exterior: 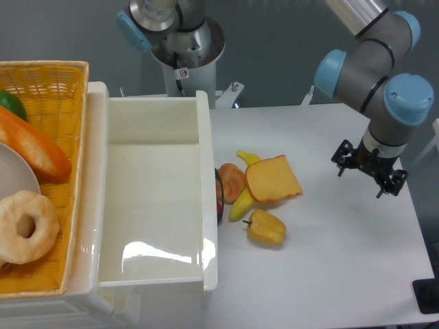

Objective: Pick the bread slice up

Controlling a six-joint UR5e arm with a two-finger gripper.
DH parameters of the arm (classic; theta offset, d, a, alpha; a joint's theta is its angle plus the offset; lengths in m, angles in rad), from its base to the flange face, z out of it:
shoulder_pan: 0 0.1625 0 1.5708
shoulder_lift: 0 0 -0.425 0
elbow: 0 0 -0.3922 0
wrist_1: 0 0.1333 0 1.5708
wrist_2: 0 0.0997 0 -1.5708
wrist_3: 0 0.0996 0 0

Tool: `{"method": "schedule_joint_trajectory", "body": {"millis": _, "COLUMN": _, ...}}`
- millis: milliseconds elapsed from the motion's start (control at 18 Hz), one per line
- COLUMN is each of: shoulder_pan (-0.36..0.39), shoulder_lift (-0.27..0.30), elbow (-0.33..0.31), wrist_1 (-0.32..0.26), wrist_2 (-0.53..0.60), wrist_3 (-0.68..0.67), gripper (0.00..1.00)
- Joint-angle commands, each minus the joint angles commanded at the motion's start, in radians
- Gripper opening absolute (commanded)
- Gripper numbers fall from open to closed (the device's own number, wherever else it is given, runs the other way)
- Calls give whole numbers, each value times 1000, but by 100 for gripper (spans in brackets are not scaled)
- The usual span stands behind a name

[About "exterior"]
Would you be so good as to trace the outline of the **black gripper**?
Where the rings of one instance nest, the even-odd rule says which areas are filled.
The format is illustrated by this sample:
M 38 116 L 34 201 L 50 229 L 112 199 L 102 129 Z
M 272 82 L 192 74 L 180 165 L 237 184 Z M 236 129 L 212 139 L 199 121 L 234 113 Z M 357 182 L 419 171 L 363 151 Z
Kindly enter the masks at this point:
M 359 169 L 370 176 L 375 175 L 375 182 L 379 185 L 376 198 L 379 199 L 383 194 L 398 196 L 408 177 L 406 170 L 393 170 L 397 158 L 382 158 L 378 149 L 369 151 L 362 141 L 358 148 L 354 149 L 348 140 L 343 140 L 331 161 L 338 168 L 338 177 L 341 177 L 346 169 Z

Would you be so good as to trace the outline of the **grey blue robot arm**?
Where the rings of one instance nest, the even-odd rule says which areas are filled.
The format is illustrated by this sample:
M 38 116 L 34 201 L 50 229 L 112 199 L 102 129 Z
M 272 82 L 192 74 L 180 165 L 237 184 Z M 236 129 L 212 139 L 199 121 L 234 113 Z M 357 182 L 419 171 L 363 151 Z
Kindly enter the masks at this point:
M 314 85 L 370 121 L 357 147 L 344 141 L 333 155 L 340 171 L 358 169 L 397 195 L 407 172 L 394 169 L 413 131 L 426 119 L 434 90 L 424 78 L 392 69 L 416 45 L 417 19 L 391 12 L 381 1 L 328 1 L 328 7 L 358 40 L 352 52 L 330 51 L 319 64 Z M 230 105 L 230 91 L 216 91 L 216 63 L 224 51 L 222 28 L 205 13 L 203 1 L 131 1 L 117 14 L 126 40 L 161 64 L 170 97 L 199 90 L 210 107 Z

